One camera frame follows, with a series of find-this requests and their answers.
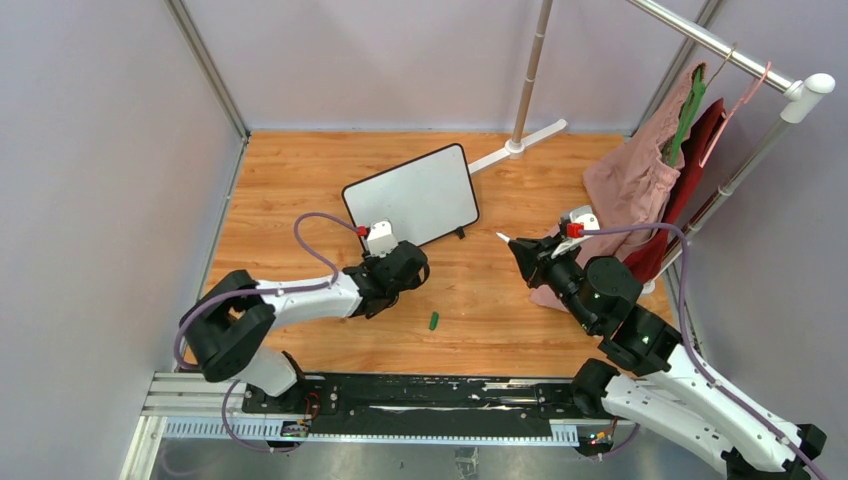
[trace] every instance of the wooden surface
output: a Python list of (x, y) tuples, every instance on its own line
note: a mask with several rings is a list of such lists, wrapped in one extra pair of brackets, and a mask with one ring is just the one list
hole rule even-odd
[[(507, 136), (465, 133), (257, 133), (250, 140), (209, 277), (231, 270), (286, 281), (327, 274), (301, 250), (292, 223), (307, 211), (349, 220), (345, 185), (458, 142), (472, 162)], [(480, 220), (467, 237), (424, 247), (430, 280), (393, 308), (366, 320), (320, 319), (272, 332), (266, 345), (287, 350), (305, 370), (468, 375), (573, 376), (603, 358), (566, 313), (528, 300), (515, 260), (495, 232), (541, 237), (563, 210), (588, 203), (581, 173), (621, 143), (618, 136), (559, 135), (473, 177)], [(360, 261), (349, 231), (320, 218), (305, 240), (340, 267)], [(642, 304), (671, 318), (662, 285)], [(430, 315), (441, 318), (435, 331)]]

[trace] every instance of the red cloth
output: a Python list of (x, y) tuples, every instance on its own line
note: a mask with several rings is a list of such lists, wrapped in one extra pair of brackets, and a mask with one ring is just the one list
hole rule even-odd
[[(674, 223), (683, 213), (683, 208), (704, 175), (703, 167), (698, 164), (704, 156), (710, 139), (721, 126), (723, 117), (724, 99), (720, 98), (710, 105), (701, 118), (692, 125), (689, 139), (681, 145), (685, 165), (669, 195), (663, 222)], [(624, 264), (630, 268), (633, 276), (643, 284), (651, 281), (662, 268), (662, 257), (668, 246), (668, 235), (668, 230), (658, 231), (644, 247), (624, 259)]]

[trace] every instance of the pink hanger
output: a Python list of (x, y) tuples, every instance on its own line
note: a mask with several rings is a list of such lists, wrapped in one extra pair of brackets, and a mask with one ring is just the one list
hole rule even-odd
[(704, 153), (704, 158), (702, 158), (701, 161), (698, 163), (699, 167), (704, 168), (704, 165), (707, 164), (707, 160), (709, 160), (710, 155), (713, 153), (713, 148), (715, 148), (716, 142), (718, 142), (718, 139), (719, 137), (721, 137), (721, 134), (724, 133), (724, 127), (727, 126), (727, 122), (729, 122), (730, 119), (733, 118), (733, 115), (736, 113), (736, 110), (739, 110), (739, 107), (747, 104), (748, 101), (750, 101), (751, 98), (754, 97), (754, 94), (757, 93), (757, 90), (760, 89), (760, 85), (763, 84), (763, 81), (765, 81), (766, 77), (768, 76), (769, 70), (771, 70), (771, 62), (768, 62), (766, 64), (766, 70), (763, 72), (763, 76), (759, 79), (755, 78), (751, 82), (751, 84), (748, 85), (748, 88), (746, 88), (745, 91), (742, 93), (742, 96), (739, 97), (739, 100), (736, 101), (736, 105), (734, 105), (733, 108), (730, 109), (730, 113), (728, 113), (727, 117), (724, 118), (724, 122), (721, 123), (721, 126), (718, 128), (718, 131), (715, 135), (713, 135), (713, 139), (710, 140), (710, 144), (709, 146), (707, 146), (707, 151), (706, 153)]

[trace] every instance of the green object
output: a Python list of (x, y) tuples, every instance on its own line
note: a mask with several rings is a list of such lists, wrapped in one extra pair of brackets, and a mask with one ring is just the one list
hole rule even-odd
[(686, 103), (683, 104), (680, 112), (680, 121), (677, 124), (677, 132), (674, 134), (674, 139), (671, 142), (671, 154), (668, 161), (668, 166), (673, 167), (677, 161), (677, 154), (680, 152), (680, 145), (683, 143), (683, 136), (692, 127), (695, 121), (695, 114), (698, 113), (698, 107), (701, 106), (701, 100), (704, 98), (704, 93), (707, 91), (707, 85), (703, 82), (703, 68), (695, 70), (692, 79), (692, 90), (689, 91), (689, 96), (686, 97)]
[(433, 312), (433, 316), (430, 317), (430, 330), (435, 330), (439, 325), (439, 312)]

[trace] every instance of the white wall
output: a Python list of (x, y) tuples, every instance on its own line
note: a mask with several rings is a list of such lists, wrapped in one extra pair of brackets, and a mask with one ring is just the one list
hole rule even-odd
[(0, 477), (115, 479), (240, 142), (162, 1), (0, 5)]
[[(511, 129), (540, 0), (188, 0), (252, 129)], [(694, 18), (702, 0), (664, 0)], [(623, 0), (557, 1), (531, 129), (635, 128), (681, 37)]]
[[(793, 78), (830, 73), (836, 91), (695, 237), (690, 305), (717, 368), (780, 415), (824, 429), (830, 438), (821, 464), (831, 478), (842, 478), (848, 471), (848, 4), (726, 3), (713, 31)], [(698, 57), (720, 63), (709, 53)], [(732, 105), (749, 81), (726, 67), (704, 105), (720, 95)], [(707, 165), (699, 200), (734, 170), (784, 105), (764, 88), (742, 107)]]

